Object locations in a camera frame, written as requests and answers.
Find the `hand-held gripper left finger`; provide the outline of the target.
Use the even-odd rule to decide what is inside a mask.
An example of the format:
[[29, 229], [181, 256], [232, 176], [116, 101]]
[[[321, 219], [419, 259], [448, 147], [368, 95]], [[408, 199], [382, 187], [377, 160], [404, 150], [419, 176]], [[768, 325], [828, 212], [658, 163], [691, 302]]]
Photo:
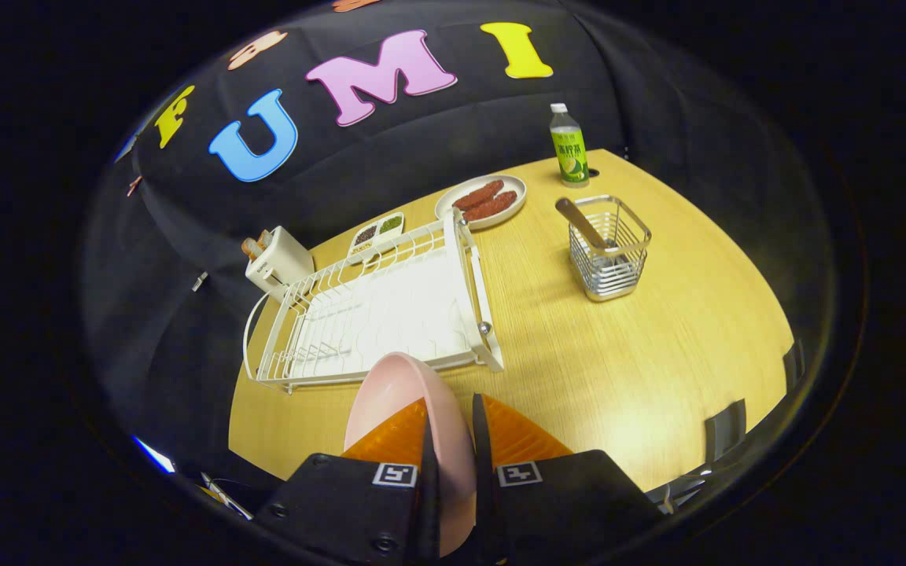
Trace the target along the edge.
[[424, 399], [343, 454], [312, 454], [254, 523], [299, 550], [304, 565], [435, 565], [441, 494]]

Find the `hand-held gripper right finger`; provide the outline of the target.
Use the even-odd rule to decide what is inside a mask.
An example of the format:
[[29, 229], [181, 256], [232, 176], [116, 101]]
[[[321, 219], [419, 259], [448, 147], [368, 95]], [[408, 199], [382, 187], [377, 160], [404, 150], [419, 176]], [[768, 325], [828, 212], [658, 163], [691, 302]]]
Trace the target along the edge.
[[604, 451], [572, 451], [490, 395], [472, 419], [483, 565], [601, 564], [664, 520]]

